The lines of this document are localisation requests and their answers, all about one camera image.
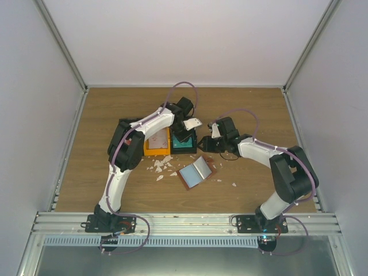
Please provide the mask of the green credit card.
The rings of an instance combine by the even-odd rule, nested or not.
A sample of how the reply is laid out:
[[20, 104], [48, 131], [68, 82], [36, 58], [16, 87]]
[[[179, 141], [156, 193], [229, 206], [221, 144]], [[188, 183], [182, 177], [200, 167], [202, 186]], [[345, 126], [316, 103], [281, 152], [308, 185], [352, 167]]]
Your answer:
[[193, 146], [193, 139], [190, 138], [187, 142], [180, 143], [175, 135], [172, 136], [172, 147], [175, 149], [191, 148]]

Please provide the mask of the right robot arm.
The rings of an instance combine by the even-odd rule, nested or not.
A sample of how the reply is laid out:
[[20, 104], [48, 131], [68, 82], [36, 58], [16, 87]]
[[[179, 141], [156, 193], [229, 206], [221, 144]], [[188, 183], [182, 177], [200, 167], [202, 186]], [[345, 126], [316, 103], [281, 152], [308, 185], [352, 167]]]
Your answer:
[[259, 232], [269, 232], [275, 220], [293, 205], [315, 196], [319, 180], [301, 147], [277, 147], [248, 134], [240, 135], [230, 117], [221, 118], [208, 128], [211, 135], [204, 136], [197, 144], [202, 152], [229, 152], [271, 170], [275, 192], [256, 208], [254, 223]]

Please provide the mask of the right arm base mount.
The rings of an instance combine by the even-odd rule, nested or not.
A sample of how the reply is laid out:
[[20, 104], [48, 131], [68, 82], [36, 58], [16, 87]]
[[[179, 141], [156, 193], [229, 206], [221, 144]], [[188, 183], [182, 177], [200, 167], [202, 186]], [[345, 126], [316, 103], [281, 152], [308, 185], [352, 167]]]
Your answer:
[[229, 222], [237, 228], [238, 233], [277, 234], [289, 231], [286, 219], [279, 216], [266, 220], [255, 214], [237, 214], [233, 215]]

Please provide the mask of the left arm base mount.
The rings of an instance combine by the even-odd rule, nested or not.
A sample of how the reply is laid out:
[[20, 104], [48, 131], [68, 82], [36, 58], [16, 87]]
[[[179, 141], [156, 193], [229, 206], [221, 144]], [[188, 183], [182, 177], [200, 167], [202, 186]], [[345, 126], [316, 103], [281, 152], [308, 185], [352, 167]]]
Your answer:
[[136, 218], [131, 216], [97, 216], [90, 214], [87, 221], [82, 222], [80, 226], [87, 233], [134, 233]]

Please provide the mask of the brown leather card holder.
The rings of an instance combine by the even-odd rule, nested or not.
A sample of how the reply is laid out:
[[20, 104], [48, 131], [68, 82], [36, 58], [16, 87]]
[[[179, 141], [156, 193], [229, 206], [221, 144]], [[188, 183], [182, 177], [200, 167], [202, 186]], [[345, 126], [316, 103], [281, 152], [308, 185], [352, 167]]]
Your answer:
[[207, 155], [202, 155], [190, 165], [178, 170], [177, 175], [185, 189], [190, 190], [214, 176], [216, 172], [214, 160]]

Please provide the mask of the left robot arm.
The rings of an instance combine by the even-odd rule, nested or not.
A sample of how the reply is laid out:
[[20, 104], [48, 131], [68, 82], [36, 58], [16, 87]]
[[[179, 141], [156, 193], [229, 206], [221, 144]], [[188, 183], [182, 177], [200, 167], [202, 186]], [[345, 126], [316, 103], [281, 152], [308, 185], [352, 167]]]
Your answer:
[[133, 123], [118, 124], [108, 147], [109, 176], [105, 190], [94, 210], [98, 225], [105, 232], [118, 227], [117, 213], [129, 175], [141, 162], [144, 143], [154, 134], [170, 128], [179, 141], [187, 140], [191, 130], [201, 125], [194, 118], [196, 106], [183, 97], [177, 103], [165, 102], [152, 114]]

